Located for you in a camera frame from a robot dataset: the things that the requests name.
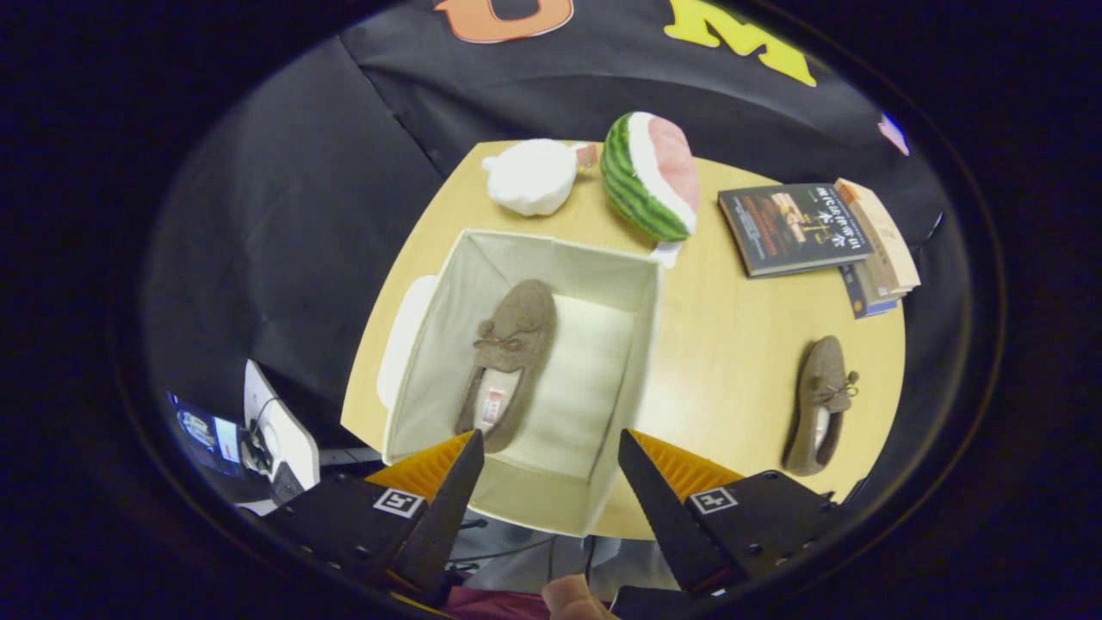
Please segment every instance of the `wooden table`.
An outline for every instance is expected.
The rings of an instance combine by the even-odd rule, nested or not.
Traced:
[[[463,228],[549,235],[574,242],[649,253],[653,241],[605,202],[597,166],[580,172],[566,203],[548,217],[522,217],[486,195],[482,160],[515,142],[476,145],[447,178],[402,247],[371,309],[341,424],[380,448],[387,411],[376,378],[398,306],[417,278],[437,273]],[[854,320],[836,269],[750,280],[719,210],[720,189],[776,184],[764,176],[696,159],[704,196],[696,233],[666,271],[661,327],[637,428],[749,476],[780,469],[793,424],[800,358],[834,335],[861,394],[846,412],[830,466],[798,479],[844,498],[868,475],[895,417],[903,384],[901,306]],[[593,532],[652,540],[622,472]]]

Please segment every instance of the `human hand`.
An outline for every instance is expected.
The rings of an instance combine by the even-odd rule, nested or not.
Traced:
[[[590,586],[581,575],[551,581],[540,596],[551,610],[551,620],[619,620],[590,594]]]

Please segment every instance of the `book cover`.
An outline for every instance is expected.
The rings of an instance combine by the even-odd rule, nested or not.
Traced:
[[[838,268],[839,272],[842,273],[842,281],[845,282],[845,292],[850,296],[850,308],[853,309],[854,319],[883,315],[899,303],[898,298],[867,303],[855,267],[857,264],[842,264]]]
[[[880,290],[880,296],[906,293],[921,283],[899,228],[876,194],[845,178],[835,181],[834,187],[873,246],[873,254],[867,261],[868,272],[872,283]]]
[[[752,278],[855,262],[873,251],[830,183],[726,189],[720,210]]]

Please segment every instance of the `orange letter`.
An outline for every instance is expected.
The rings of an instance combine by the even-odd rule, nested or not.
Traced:
[[[444,0],[436,11],[447,13],[455,36],[471,43],[500,43],[538,36],[561,26],[574,15],[573,0],[538,0],[536,14],[519,20],[499,20],[490,0]]]

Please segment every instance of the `paper tag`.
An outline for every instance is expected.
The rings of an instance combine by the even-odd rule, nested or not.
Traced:
[[[498,410],[501,407],[501,399],[505,393],[500,390],[490,390],[486,394],[486,402],[483,403],[483,423],[488,425],[497,424]]]
[[[582,167],[593,167],[593,164],[597,163],[597,144],[590,143],[575,149],[574,154],[577,155],[579,165]]]
[[[655,250],[650,252],[650,258],[658,260],[667,269],[672,269],[674,264],[678,263],[678,253],[681,251],[680,242],[661,242],[659,241],[655,246]]]
[[[882,113],[880,121],[876,123],[876,127],[880,130],[880,133],[883,133],[885,138],[899,149],[899,152],[910,156],[910,149],[907,148],[907,139],[903,137],[903,131],[896,127],[895,122],[892,122],[888,115]]]

